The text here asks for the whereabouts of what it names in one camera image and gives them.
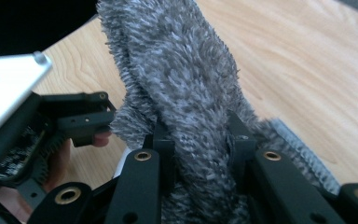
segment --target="gray cloth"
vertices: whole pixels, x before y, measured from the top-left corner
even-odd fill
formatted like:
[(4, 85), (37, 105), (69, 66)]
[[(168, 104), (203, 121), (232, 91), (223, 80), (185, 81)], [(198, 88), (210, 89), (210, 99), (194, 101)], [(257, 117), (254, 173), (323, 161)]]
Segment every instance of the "gray cloth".
[(183, 181), (162, 199), (166, 223), (245, 223), (246, 197), (227, 167), (227, 110), (259, 148), (288, 155), (310, 183), (337, 192), (318, 158), (279, 120), (260, 120), (244, 98), (237, 66), (191, 0), (102, 0), (103, 31), (127, 94), (112, 123), (129, 148), (142, 146), (157, 116), (175, 143)]

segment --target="wooden table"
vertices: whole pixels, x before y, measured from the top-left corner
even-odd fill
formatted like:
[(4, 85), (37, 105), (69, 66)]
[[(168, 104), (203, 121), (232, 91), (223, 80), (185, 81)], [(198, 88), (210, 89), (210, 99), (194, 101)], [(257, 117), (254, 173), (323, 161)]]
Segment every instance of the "wooden table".
[[(282, 119), (340, 183), (358, 182), (358, 11), (333, 0), (198, 0), (229, 46), (240, 84), (261, 118)], [(54, 68), (38, 93), (125, 89), (98, 19), (45, 53)], [(64, 181), (108, 180), (125, 144), (73, 148)]]

